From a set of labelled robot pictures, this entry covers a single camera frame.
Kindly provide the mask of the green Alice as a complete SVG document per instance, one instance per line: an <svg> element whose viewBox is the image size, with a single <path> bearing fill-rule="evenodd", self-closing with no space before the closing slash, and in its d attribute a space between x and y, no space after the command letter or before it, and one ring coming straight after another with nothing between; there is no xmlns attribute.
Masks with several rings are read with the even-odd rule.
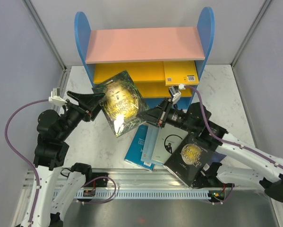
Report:
<svg viewBox="0 0 283 227"><path fill-rule="evenodd" d="M105 93L100 106L116 137L145 123L137 115L149 106L126 70L95 85L92 90L95 94Z"/></svg>

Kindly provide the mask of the yellow book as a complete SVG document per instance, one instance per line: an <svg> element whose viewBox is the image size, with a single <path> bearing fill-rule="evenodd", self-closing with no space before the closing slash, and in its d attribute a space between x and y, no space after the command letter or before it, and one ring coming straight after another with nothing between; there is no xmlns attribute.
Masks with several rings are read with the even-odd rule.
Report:
<svg viewBox="0 0 283 227"><path fill-rule="evenodd" d="M165 85L198 85L196 65L194 61L164 61Z"/></svg>

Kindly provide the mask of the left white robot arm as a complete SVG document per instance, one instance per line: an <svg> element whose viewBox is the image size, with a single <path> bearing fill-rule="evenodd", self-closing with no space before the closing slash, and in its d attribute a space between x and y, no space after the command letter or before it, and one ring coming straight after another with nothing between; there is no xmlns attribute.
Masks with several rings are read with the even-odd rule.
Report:
<svg viewBox="0 0 283 227"><path fill-rule="evenodd" d="M34 151L34 183L31 198L21 227L61 227L65 214L78 190L93 183L92 167L75 163L61 191L54 197L58 177L63 169L69 149L65 140L81 121L94 121L101 110L100 102L104 93L79 94L68 91L69 97L77 101L71 103L55 96L52 91L50 101L61 102L63 114L49 109L38 117L38 138Z"/></svg>

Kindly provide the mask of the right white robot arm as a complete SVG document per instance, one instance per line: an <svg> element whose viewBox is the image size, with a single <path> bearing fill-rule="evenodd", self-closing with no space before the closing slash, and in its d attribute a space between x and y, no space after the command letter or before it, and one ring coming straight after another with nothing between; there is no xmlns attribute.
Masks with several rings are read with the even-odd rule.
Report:
<svg viewBox="0 0 283 227"><path fill-rule="evenodd" d="M210 121L201 102L187 111L173 108L170 99L138 114L147 123L173 126L187 133L164 167L188 187L256 187L283 203L283 159L249 147L225 128Z"/></svg>

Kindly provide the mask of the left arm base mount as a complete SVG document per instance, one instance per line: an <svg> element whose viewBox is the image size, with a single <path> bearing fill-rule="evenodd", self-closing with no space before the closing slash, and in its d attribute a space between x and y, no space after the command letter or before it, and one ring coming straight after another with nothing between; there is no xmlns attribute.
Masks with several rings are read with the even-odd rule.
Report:
<svg viewBox="0 0 283 227"><path fill-rule="evenodd" d="M90 190L84 190L83 196L84 197L93 197L95 196L96 189L106 187L108 183L107 178L103 178L103 176L108 177L108 173L99 172L99 173L92 173L91 177L87 177L86 183L94 180L95 178L101 177L100 179L94 180L93 182L89 183L86 187L91 188Z"/></svg>

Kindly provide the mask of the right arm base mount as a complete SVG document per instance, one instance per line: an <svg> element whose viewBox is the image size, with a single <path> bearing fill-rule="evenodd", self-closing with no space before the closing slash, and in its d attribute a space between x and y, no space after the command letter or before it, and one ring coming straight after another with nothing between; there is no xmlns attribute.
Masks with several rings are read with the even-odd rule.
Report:
<svg viewBox="0 0 283 227"><path fill-rule="evenodd" d="M205 200L212 205L223 205L231 196L235 184L222 183L214 174L201 170L191 185L194 189L208 189L210 199Z"/></svg>

